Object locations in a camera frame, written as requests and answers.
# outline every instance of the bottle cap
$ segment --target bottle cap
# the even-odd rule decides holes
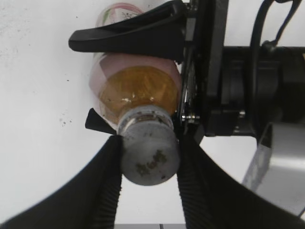
[[[157,185],[178,170],[180,157],[169,114],[154,105],[128,111],[117,133],[123,136],[122,173],[138,185]]]

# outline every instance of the white table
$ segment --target white table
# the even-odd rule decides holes
[[[93,27],[109,0],[0,0],[0,222],[60,188],[95,155],[107,134],[87,130],[92,54],[73,52],[73,31]],[[126,0],[143,10],[164,0]],[[231,0],[227,45],[248,45],[261,0]],[[290,4],[274,6],[272,39]],[[280,45],[305,46],[305,5]],[[203,146],[241,181],[255,149],[249,137],[205,139]],[[117,223],[184,223],[176,179],[155,187],[123,180]]]

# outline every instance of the bottle neck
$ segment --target bottle neck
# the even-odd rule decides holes
[[[144,121],[156,121],[173,130],[172,119],[165,110],[155,105],[146,105],[138,106],[123,115],[118,124],[117,134],[124,136],[130,126]]]

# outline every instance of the amber liquid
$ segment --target amber liquid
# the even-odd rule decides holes
[[[126,68],[108,78],[100,92],[103,117],[114,124],[128,110],[156,105],[172,115],[178,104],[178,89],[165,72],[150,66]]]

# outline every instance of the plastic bottle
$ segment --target plastic bottle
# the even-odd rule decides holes
[[[105,9],[96,26],[119,22],[141,13],[118,3]],[[179,167],[174,114],[181,91],[176,64],[151,56],[97,53],[90,88],[96,112],[123,136],[123,174],[140,185],[156,185]]]

